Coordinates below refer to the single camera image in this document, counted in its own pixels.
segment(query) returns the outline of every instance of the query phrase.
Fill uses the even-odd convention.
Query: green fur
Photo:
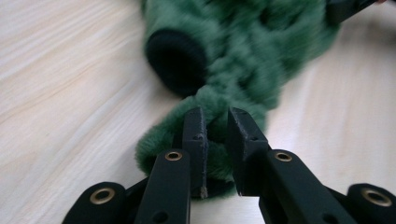
[[[146,41],[157,30],[179,30],[199,43],[208,59],[206,85],[139,141],[135,157],[146,174],[156,155],[171,147],[184,113],[200,106],[209,138],[208,176],[233,180],[224,148],[228,108],[246,110],[264,128],[282,86],[324,52],[337,31],[324,21],[324,0],[147,0],[142,6]]]

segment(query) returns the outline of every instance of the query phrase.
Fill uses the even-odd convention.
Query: black plastic part
[[[176,94],[194,95],[205,85],[205,51],[189,35],[172,29],[156,31],[148,39],[146,55],[163,84]]]
[[[355,209],[362,224],[396,223],[396,197],[385,189],[370,185],[356,184],[349,187],[347,199]]]
[[[289,224],[357,223],[295,154],[271,150],[266,159],[265,172]]]
[[[108,189],[114,190],[114,196],[109,195]],[[99,203],[92,202],[93,194],[96,195]],[[106,197],[111,200],[101,203]],[[110,182],[96,184],[79,196],[64,218],[63,224],[122,223],[126,218],[125,200],[126,193],[122,185]]]
[[[288,216],[277,197],[260,197],[260,211],[265,224],[287,224]]]
[[[149,178],[146,177],[126,190],[125,207],[128,211],[128,216],[125,223],[134,223],[137,215],[137,209],[142,202],[143,194],[145,193],[148,182]]]
[[[166,150],[155,161],[134,223],[189,223],[190,202],[190,155]]]
[[[207,198],[207,148],[204,112],[197,107],[185,114],[182,135],[182,149],[191,156],[191,197]]]
[[[368,224],[368,223],[376,223],[376,222],[367,222],[368,214],[363,214],[363,212],[359,209],[356,204],[354,204],[349,198],[333,189],[327,188],[328,191],[332,194],[335,200],[337,200],[343,207],[347,210],[347,212],[360,224]]]
[[[262,162],[271,148],[248,112],[230,108],[226,148],[233,161],[233,179],[242,196],[260,196],[264,184]]]
[[[329,24],[338,24],[370,6],[376,0],[328,0],[326,19]]]

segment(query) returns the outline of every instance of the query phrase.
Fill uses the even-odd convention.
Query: wooden table
[[[141,180],[136,142],[180,99],[142,54],[138,1],[3,1],[0,18],[1,222],[60,223],[89,186]],[[369,7],[285,87],[271,146],[343,193],[396,193],[395,71],[396,7]],[[263,223],[257,201],[193,203],[191,223]]]

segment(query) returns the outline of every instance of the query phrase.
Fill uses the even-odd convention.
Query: table surface
[[[0,217],[60,223],[82,191],[130,187],[136,142],[180,99],[142,54],[139,3],[2,1]],[[396,193],[396,7],[346,21],[330,50],[282,92],[265,132],[326,186]],[[191,223],[263,223],[257,198],[193,203]]]

